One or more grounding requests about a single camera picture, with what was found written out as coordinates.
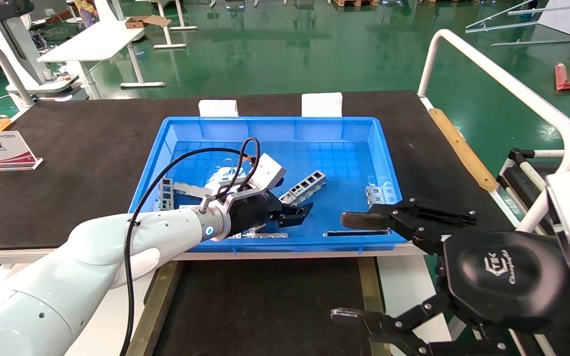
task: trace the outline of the blue storage bin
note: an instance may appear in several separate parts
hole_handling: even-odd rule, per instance
[[[324,237],[328,230],[346,230],[340,224],[344,211],[368,210],[367,185],[390,188],[396,203],[402,199],[393,163],[380,122],[373,117],[303,118],[239,117],[203,118],[169,117],[162,123],[129,212],[133,212],[151,181],[178,156],[204,147],[240,149],[249,136],[261,143],[261,152],[270,155],[287,169],[283,185],[273,190],[278,197],[316,169],[324,172],[326,185],[305,203],[314,208],[303,225],[276,228],[268,232],[287,232],[287,238],[225,239],[204,241],[189,252],[344,252],[392,250],[405,239],[392,232],[379,236]],[[246,152],[254,155],[254,144]],[[168,172],[167,177],[187,184],[206,186],[236,168],[233,153],[208,152],[187,158]],[[244,172],[249,165],[244,164]],[[145,202],[143,212],[152,211],[159,189]],[[199,201],[177,201],[179,204]]]

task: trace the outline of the black cable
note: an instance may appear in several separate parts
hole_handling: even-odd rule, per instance
[[[233,149],[233,148],[208,147],[208,148],[196,149],[195,151],[185,153],[185,154],[177,157],[175,160],[172,160],[172,162],[170,162],[165,167],[165,169],[163,169],[160,172],[160,174],[158,174],[158,176],[156,176],[156,178],[152,181],[151,185],[149,185],[149,189],[147,189],[146,192],[144,193],[144,195],[142,196],[142,198],[140,198],[140,201],[138,202],[138,206],[136,207],[136,210],[133,212],[133,216],[131,216],[131,219],[129,220],[129,228],[127,229],[127,236],[125,236],[124,259],[125,259],[125,273],[127,275],[127,293],[129,295],[129,316],[127,319],[127,333],[125,334],[125,340],[124,340],[124,343],[122,344],[122,350],[120,351],[120,356],[125,356],[127,354],[127,350],[129,349],[129,343],[131,342],[131,333],[133,332],[134,306],[136,304],[135,303],[136,298],[135,298],[134,292],[133,292],[133,275],[131,275],[131,234],[133,233],[133,228],[137,225],[140,225],[140,223],[136,221],[138,218],[138,214],[140,214],[140,210],[142,210],[142,207],[144,206],[145,200],[149,197],[151,192],[153,192],[153,190],[157,187],[158,182],[162,178],[164,178],[166,173],[168,173],[168,171],[170,171],[170,169],[173,168],[173,166],[175,166],[176,164],[178,164],[181,160],[183,160],[185,158],[188,158],[190,156],[197,155],[197,153],[203,153],[203,152],[230,152],[230,153],[236,153],[237,155],[239,155],[240,161],[243,160],[244,156],[252,159],[251,156],[246,155],[246,154],[242,153],[241,151],[237,151],[236,149]]]
[[[241,185],[239,185],[239,189],[237,191],[242,191],[245,187],[247,187],[247,182],[249,182],[250,178],[252,178],[252,176],[254,175],[254,172],[256,171],[256,167],[258,167],[258,159],[261,156],[261,145],[258,143],[258,140],[254,137],[247,138],[247,140],[245,140],[245,142],[250,142],[251,140],[253,140],[254,143],[256,144],[256,155],[255,155],[256,162],[254,163],[252,168],[249,170],[249,173],[247,174],[245,179],[241,182]]]
[[[258,140],[255,137],[248,137],[243,142],[243,144],[241,145],[239,162],[237,163],[237,170],[235,171],[235,175],[233,175],[232,180],[230,180],[230,184],[228,184],[226,186],[225,191],[221,192],[222,187],[219,188],[219,191],[217,191],[217,194],[215,195],[215,200],[222,198],[224,195],[226,195],[226,194],[228,194],[228,192],[230,192],[230,189],[233,188],[233,184],[237,180],[237,177],[239,176],[239,172],[241,170],[241,165],[243,164],[243,157],[245,155],[245,148],[246,148],[247,144],[249,144],[249,142],[251,142],[251,141],[254,141],[256,143],[255,162],[252,162],[253,166],[250,169],[249,174],[247,174],[247,176],[241,182],[241,184],[239,185],[239,189],[237,189],[237,191],[241,191],[243,189],[244,185],[247,185],[247,182],[249,182],[249,179],[252,178],[252,176],[254,175],[254,172],[256,171],[256,167],[258,167],[258,158],[261,155],[261,148],[260,148],[260,145],[258,143]]]

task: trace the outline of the metal rail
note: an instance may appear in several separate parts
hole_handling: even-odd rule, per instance
[[[492,43],[492,47],[500,47],[503,45],[549,45],[551,43],[570,43],[570,39],[568,40],[561,40],[561,39],[552,39],[547,41],[516,41],[516,42],[503,42],[503,43]]]
[[[522,7],[522,5],[525,5],[525,4],[527,4],[527,3],[529,3],[529,2],[532,2],[532,1],[533,1],[533,0],[525,0],[525,2],[521,2],[521,3],[518,4],[518,5],[514,5],[514,6],[512,6],[512,7],[509,7],[509,9],[505,9],[505,10],[503,10],[503,11],[500,11],[500,13],[495,13],[495,14],[493,14],[493,15],[491,15],[491,16],[488,16],[488,17],[486,17],[486,18],[484,18],[484,19],[482,19],[482,20],[479,20],[479,21],[477,21],[477,22],[471,23],[471,24],[469,24],[468,26],[466,26],[466,29],[469,29],[470,27],[472,27],[472,26],[474,26],[474,25],[480,25],[481,23],[486,22],[487,20],[491,20],[492,18],[495,18],[496,16],[498,16],[498,15],[500,15],[500,14],[504,14],[504,13],[506,13],[506,12],[509,11],[509,10],[513,10],[513,9],[515,9],[516,7]]]
[[[559,10],[569,10],[570,6],[564,6],[564,7],[543,7],[541,9],[529,9],[529,10],[520,10],[520,11],[509,11],[507,14],[508,15],[513,15],[513,14],[524,14],[524,13],[543,13],[543,12],[547,12],[547,11],[559,11]]]
[[[570,118],[564,115],[560,110],[557,110],[552,104],[547,103],[540,95],[529,89],[518,79],[514,78],[513,75],[499,67],[491,59],[487,58],[484,54],[479,52],[479,50],[472,47],[472,45],[450,30],[438,30],[436,34],[434,34],[432,41],[430,41],[424,72],[421,75],[421,82],[419,83],[418,96],[426,97],[426,90],[428,88],[428,82],[430,81],[430,75],[432,74],[432,66],[434,65],[434,57],[437,54],[437,48],[439,47],[439,40],[441,38],[444,38],[451,45],[456,47],[461,53],[477,64],[479,68],[498,81],[515,97],[529,106],[532,111],[540,115],[541,118],[560,132],[564,142],[564,157],[556,172],[570,171]],[[543,191],[516,230],[531,232],[547,212],[547,193]]]
[[[6,54],[4,54],[1,48],[0,48],[0,65],[3,68],[4,72],[6,72],[8,78],[10,78],[10,81],[12,81],[12,85],[14,85],[14,87],[16,87],[16,90],[18,90],[19,96],[23,100],[23,104],[25,104],[25,106],[28,108],[32,106],[34,102],[30,98],[28,91],[25,90],[23,83],[21,83],[21,79],[19,79],[19,76],[14,71],[12,65],[10,64],[10,61],[8,60]]]
[[[504,29],[512,29],[513,27],[525,27],[525,26],[533,26],[533,25],[538,25],[538,22],[537,21],[530,21],[530,22],[513,23],[511,25],[479,27],[477,29],[466,30],[466,34],[470,34],[472,32],[487,32],[487,31],[493,31],[493,30],[504,30]]]

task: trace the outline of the epoxy floor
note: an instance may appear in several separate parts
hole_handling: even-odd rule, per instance
[[[492,46],[570,36],[541,26],[464,33],[466,25],[516,2],[380,0],[357,11],[325,0],[289,0],[286,6],[282,0],[260,0],[257,7],[218,0],[214,8],[206,0],[187,0],[185,19],[199,29],[171,33],[172,41],[187,43],[187,49],[153,49],[165,43],[161,28],[154,26],[145,30],[147,41],[136,45],[144,79],[165,81],[165,88],[121,90],[120,83],[135,81],[126,49],[92,75],[105,99],[417,90],[432,35],[451,29],[570,116],[570,92],[554,90],[557,63],[566,64],[570,79],[569,44]],[[148,2],[121,4],[127,16],[157,14]],[[177,25],[172,3],[165,14]],[[488,25],[529,20],[501,15]],[[562,145],[556,129],[448,44],[439,49],[427,94],[493,173],[513,147]]]

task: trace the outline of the white handrail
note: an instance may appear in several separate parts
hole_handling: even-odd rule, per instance
[[[16,87],[16,90],[19,92],[19,97],[21,97],[25,107],[29,108],[30,106],[32,106],[34,102],[32,101],[30,95],[28,94],[28,91],[25,90],[25,87],[23,86],[21,79],[19,79],[19,76],[14,71],[14,68],[10,64],[10,61],[8,60],[6,54],[4,54],[1,48],[0,48],[0,65],[3,68],[4,72],[6,72],[7,76],[10,78],[12,85],[14,85],[14,87]]]
[[[471,61],[476,63],[482,70],[489,76],[502,84],[509,90],[515,97],[520,99],[523,103],[529,106],[530,109],[535,111],[541,118],[545,119],[549,124],[554,126],[563,138],[564,142],[564,157],[557,169],[559,172],[570,171],[570,119],[564,115],[560,110],[557,110],[552,104],[547,103],[545,99],[537,95],[536,92],[529,89],[513,75],[506,72],[503,68],[498,67],[496,63],[487,58],[484,54],[479,52],[476,48],[472,47],[469,43],[464,41],[459,36],[455,35],[450,30],[438,30],[432,41],[430,41],[430,48],[428,50],[428,57],[426,58],[426,65],[424,72],[421,75],[421,83],[419,83],[419,97],[426,97],[426,89],[428,88],[428,81],[432,73],[432,65],[434,64],[434,57],[437,54],[437,47],[439,46],[439,39],[444,38],[451,45],[456,47],[461,53],[465,54]],[[516,230],[531,232],[540,220],[548,212],[547,193],[543,191],[538,199],[532,204],[527,212],[527,215],[522,219],[520,225]]]

